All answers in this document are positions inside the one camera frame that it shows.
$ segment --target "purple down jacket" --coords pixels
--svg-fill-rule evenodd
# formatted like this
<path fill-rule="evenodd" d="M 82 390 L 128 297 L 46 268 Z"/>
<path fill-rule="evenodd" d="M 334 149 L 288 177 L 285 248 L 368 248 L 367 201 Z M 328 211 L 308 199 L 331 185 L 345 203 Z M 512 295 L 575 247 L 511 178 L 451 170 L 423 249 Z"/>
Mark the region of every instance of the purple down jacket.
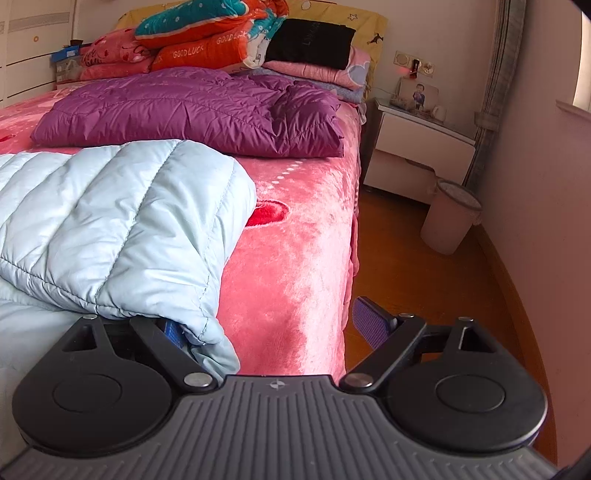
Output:
<path fill-rule="evenodd" d="M 342 157 L 339 101 L 308 82 L 179 67 L 75 90 L 31 134 L 43 147 L 178 138 L 254 157 Z"/>

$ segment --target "blue box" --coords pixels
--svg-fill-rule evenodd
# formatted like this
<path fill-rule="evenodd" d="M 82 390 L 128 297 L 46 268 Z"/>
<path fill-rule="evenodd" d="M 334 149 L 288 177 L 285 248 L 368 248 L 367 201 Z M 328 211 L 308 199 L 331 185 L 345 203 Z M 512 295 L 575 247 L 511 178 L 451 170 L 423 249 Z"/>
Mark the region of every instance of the blue box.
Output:
<path fill-rule="evenodd" d="M 55 63 L 60 60 L 65 60 L 69 57 L 76 57 L 80 54 L 80 46 L 74 45 L 73 47 L 66 47 L 51 54 L 51 62 Z"/>

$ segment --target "pink bedspread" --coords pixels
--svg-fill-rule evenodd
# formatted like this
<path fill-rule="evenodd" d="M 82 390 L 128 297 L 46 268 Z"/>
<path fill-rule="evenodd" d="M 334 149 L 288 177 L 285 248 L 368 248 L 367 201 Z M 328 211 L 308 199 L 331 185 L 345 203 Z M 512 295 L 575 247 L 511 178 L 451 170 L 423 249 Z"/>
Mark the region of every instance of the pink bedspread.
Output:
<path fill-rule="evenodd" d="M 66 88 L 0 111 L 0 153 L 35 148 L 29 135 Z M 314 160 L 238 158 L 259 202 L 222 277 L 218 319 L 241 374 L 345 373 L 343 328 L 357 269 L 359 178 L 356 111 L 338 112 L 345 156 Z"/>

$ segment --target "stacked bedding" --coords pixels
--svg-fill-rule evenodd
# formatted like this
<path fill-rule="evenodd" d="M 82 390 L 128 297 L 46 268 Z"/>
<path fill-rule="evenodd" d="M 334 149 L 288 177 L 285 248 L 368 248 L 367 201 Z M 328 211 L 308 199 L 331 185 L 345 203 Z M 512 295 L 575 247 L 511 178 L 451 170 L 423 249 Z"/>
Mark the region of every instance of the stacked bedding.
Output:
<path fill-rule="evenodd" d="M 135 35 L 162 47 L 153 70 L 192 66 L 233 73 L 265 61 L 287 14 L 285 0 L 188 1 L 147 18 Z"/>
<path fill-rule="evenodd" d="M 80 80 L 118 78 L 148 73 L 152 53 L 135 39 L 135 29 L 122 28 L 98 38 L 82 57 Z"/>
<path fill-rule="evenodd" d="M 339 100 L 358 105 L 363 102 L 371 58 L 351 46 L 354 34 L 344 25 L 289 18 L 271 40 L 262 68 L 241 74 L 308 80 Z"/>

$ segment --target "white wall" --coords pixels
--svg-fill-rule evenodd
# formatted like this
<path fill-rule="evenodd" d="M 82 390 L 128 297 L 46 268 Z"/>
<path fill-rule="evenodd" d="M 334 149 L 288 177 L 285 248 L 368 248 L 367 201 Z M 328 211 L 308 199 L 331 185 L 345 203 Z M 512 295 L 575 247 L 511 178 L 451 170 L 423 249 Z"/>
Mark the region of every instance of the white wall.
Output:
<path fill-rule="evenodd" d="M 591 445 L 591 122 L 573 101 L 581 14 L 528 0 L 509 105 L 480 196 L 484 226 L 530 318 L 550 384 L 561 465 Z"/>
<path fill-rule="evenodd" d="M 155 0 L 78 0 L 76 35 L 92 41 L 112 29 L 132 8 Z M 426 83 L 439 88 L 447 122 L 464 134 L 475 133 L 474 111 L 482 105 L 491 57 L 496 0 L 337 0 L 377 12 L 388 19 L 382 60 L 374 86 L 392 92 L 403 69 L 394 65 L 397 50 L 435 64 Z M 374 96 L 388 96 L 374 89 Z"/>

